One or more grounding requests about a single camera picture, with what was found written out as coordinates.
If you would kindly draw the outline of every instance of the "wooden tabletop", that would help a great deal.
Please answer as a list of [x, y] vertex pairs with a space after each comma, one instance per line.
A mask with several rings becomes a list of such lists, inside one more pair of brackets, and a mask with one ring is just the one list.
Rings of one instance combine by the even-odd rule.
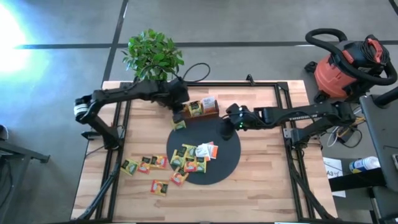
[[[287, 82], [293, 106], [308, 105], [303, 81]], [[118, 88], [119, 84], [104, 82], [103, 88]], [[274, 89], [269, 87], [190, 87], [189, 95], [191, 100], [215, 96], [220, 116], [233, 103], [246, 105], [250, 110], [253, 107], [277, 106]], [[109, 125], [115, 107], [116, 104], [106, 105], [100, 111], [99, 115]], [[166, 155], [166, 142], [172, 131], [171, 118], [171, 112], [157, 103], [134, 100], [123, 157], [140, 161], [142, 156]], [[307, 124], [309, 121], [297, 122], [298, 127]], [[170, 182], [167, 196], [162, 197], [152, 195], [150, 185], [154, 179], [170, 179], [173, 170], [169, 164], [166, 170], [154, 169], [150, 174], [136, 172], [131, 177], [120, 173], [114, 222], [297, 221], [281, 128], [239, 131], [238, 135], [242, 150], [239, 164], [227, 179], [216, 184], [186, 182], [177, 187]], [[90, 142], [88, 152], [101, 145], [102, 140]], [[106, 151], [100, 150], [86, 158], [72, 218], [81, 215], [98, 193], [105, 157]], [[304, 161], [312, 192], [326, 210], [337, 217], [320, 148], [314, 145], [306, 148]], [[301, 191], [300, 198], [307, 217]], [[108, 200], [109, 193], [103, 215], [108, 211]]]

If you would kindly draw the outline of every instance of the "round black board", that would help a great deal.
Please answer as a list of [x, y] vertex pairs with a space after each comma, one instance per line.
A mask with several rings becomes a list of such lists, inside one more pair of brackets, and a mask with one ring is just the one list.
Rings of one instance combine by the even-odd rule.
[[175, 149], [182, 144], [198, 146], [213, 141], [218, 146], [217, 159], [206, 163], [206, 173], [191, 172], [185, 181], [193, 184], [215, 184], [227, 178], [236, 168], [241, 157], [241, 143], [234, 132], [232, 138], [225, 141], [219, 134], [220, 117], [202, 118], [187, 121], [187, 127], [172, 131], [167, 140], [167, 158], [169, 162]]

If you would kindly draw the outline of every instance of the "red tea packet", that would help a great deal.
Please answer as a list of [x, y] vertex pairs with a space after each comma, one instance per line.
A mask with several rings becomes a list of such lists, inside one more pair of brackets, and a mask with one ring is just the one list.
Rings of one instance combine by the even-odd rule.
[[168, 181], [154, 180], [154, 181], [152, 181], [152, 186], [150, 187], [150, 192], [152, 194], [166, 196], [168, 187], [169, 187]]
[[181, 186], [185, 179], [188, 177], [188, 172], [185, 172], [181, 167], [177, 167], [174, 174], [171, 176], [170, 180], [177, 184], [177, 186]]
[[150, 166], [164, 169], [164, 168], [166, 168], [166, 163], [167, 163], [167, 157], [152, 156], [152, 160], [150, 161]]
[[143, 157], [141, 162], [139, 163], [137, 171], [149, 174], [149, 169], [150, 169], [150, 158]]
[[185, 172], [195, 172], [197, 170], [197, 159], [196, 157], [191, 159], [191, 158], [186, 158], [185, 159], [185, 164], [184, 164], [184, 171]]

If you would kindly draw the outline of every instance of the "concrete floor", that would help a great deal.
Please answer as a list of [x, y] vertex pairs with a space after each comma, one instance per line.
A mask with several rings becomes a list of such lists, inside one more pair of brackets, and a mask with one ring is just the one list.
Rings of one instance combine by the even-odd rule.
[[[51, 154], [48, 164], [31, 162], [14, 219], [9, 223], [52, 223], [69, 219], [79, 181], [89, 130], [74, 120], [73, 102], [101, 86], [109, 49], [10, 50], [12, 44], [110, 44], [122, 0], [3, 0], [0, 1], [0, 123], [10, 142]], [[398, 40], [398, 16], [388, 0], [130, 0], [119, 43], [153, 28], [176, 42], [304, 41], [311, 29], [332, 27], [349, 39], [374, 34]], [[398, 46], [386, 46], [398, 67]], [[313, 98], [313, 78], [303, 72], [309, 61], [327, 52], [316, 47], [183, 48], [185, 68], [197, 62], [211, 66], [209, 80], [305, 80]], [[110, 80], [132, 80], [116, 51]], [[188, 79], [200, 78], [197, 68]], [[372, 89], [382, 93], [391, 86]], [[325, 147], [324, 156], [357, 158], [374, 155], [362, 125], [364, 140], [355, 149], [339, 144]], [[339, 216], [362, 221], [362, 213], [336, 200]]]

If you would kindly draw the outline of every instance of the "green leaves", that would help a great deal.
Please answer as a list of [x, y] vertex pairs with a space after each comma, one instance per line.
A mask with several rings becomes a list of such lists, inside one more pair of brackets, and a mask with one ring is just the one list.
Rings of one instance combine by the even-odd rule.
[[161, 61], [164, 58], [164, 54], [159, 53], [154, 56], [154, 61]]
[[179, 65], [184, 65], [184, 61], [181, 60], [181, 59], [177, 59], [177, 63], [178, 63]]
[[174, 48], [174, 43], [173, 43], [173, 40], [171, 38], [167, 39], [167, 47], [169, 49], [173, 49]]
[[[182, 52], [175, 47], [171, 38], [152, 29], [145, 30], [129, 39], [123, 63], [127, 70], [136, 71], [140, 79], [166, 80], [168, 73], [178, 73], [179, 65], [183, 65]], [[145, 69], [148, 65], [156, 67]]]

